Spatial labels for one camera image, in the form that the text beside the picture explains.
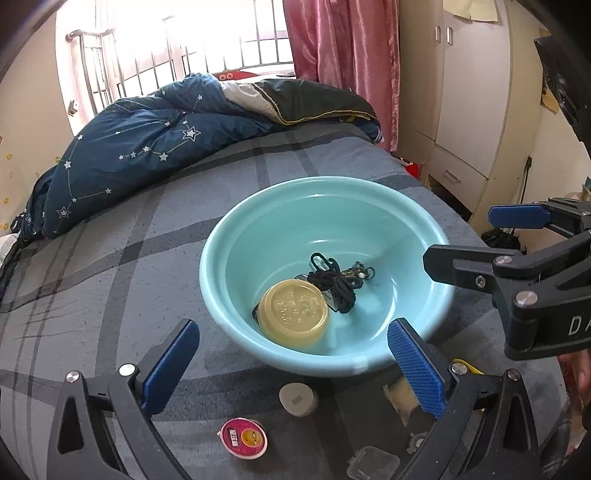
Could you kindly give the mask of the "person's right hand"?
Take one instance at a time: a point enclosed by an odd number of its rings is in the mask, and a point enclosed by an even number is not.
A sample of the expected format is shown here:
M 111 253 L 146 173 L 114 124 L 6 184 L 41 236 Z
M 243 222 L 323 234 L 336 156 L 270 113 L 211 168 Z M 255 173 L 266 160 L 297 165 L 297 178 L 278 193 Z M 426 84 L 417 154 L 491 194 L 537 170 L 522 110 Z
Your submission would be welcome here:
M 563 354 L 558 357 L 569 393 L 586 406 L 590 403 L 590 350 Z

